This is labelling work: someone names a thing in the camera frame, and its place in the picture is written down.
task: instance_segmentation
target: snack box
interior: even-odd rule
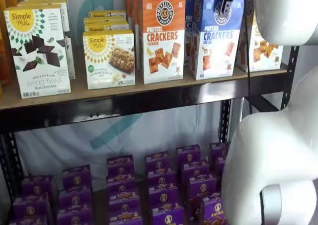
[[[48,223],[53,225],[48,193],[17,197],[13,202],[13,211],[16,218],[45,215],[48,219]]]
[[[144,84],[183,79],[185,0],[138,0]]]
[[[244,0],[194,0],[193,74],[196,80],[233,74]]]
[[[106,182],[109,193],[122,192],[136,187],[134,174],[108,175]]]
[[[176,175],[171,167],[148,172],[148,186],[171,183],[176,184]]]
[[[105,16],[122,16],[125,20],[126,12],[124,10],[92,10],[88,13],[89,17],[100,18]]]
[[[94,24],[85,24],[85,32],[98,32],[103,30],[128,30],[129,25],[125,20],[95,22]]]
[[[83,165],[62,171],[64,189],[74,186],[91,187],[90,165]]]
[[[151,209],[151,224],[183,225],[183,207],[180,203],[161,203]]]
[[[70,21],[69,21],[69,13],[68,13],[68,2],[67,0],[29,0],[29,1],[21,1],[18,6],[31,6],[31,5],[60,5],[61,6],[61,14],[62,14],[62,23],[63,30],[65,34],[66,40],[66,53],[68,56],[68,66],[69,66],[69,75],[70,79],[75,79],[75,66],[74,66],[74,56],[73,56],[73,45],[71,40],[71,31],[70,31]]]
[[[47,225],[46,216],[31,216],[10,221],[9,225]]]
[[[109,225],[142,225],[143,218],[139,207],[109,213]]]
[[[91,188],[87,186],[71,187],[62,190],[59,194],[59,208],[65,209],[71,206],[81,204],[91,204],[92,195]]]
[[[201,160],[201,150],[199,145],[188,147],[177,147],[175,149],[177,157],[177,166],[181,168],[185,163],[199,162]]]
[[[135,85],[131,30],[83,34],[88,89]]]
[[[179,201],[178,187],[173,184],[159,184],[148,187],[149,205],[154,206],[159,203],[176,203]]]
[[[57,218],[57,225],[71,225],[93,221],[91,204],[71,206],[67,209],[61,209]]]
[[[108,21],[118,21],[118,20],[125,20],[123,16],[104,16],[104,17],[86,17],[84,18],[84,24],[94,24],[97,22],[108,22]]]
[[[60,5],[9,7],[4,15],[21,97],[70,93]]]
[[[121,155],[107,159],[108,175],[134,173],[134,159],[130,155]]]
[[[249,40],[249,70],[251,72],[264,70],[280,69],[283,55],[283,46],[269,44],[262,38],[258,31],[256,14],[255,14],[255,0],[246,1],[246,17]],[[236,64],[245,72],[247,72],[247,49],[246,49],[246,31],[245,19],[243,18],[239,42],[238,42],[238,56]]]
[[[147,171],[170,167],[171,157],[168,151],[151,154],[145,157]]]
[[[220,193],[200,199],[199,224],[228,224],[225,219]]]

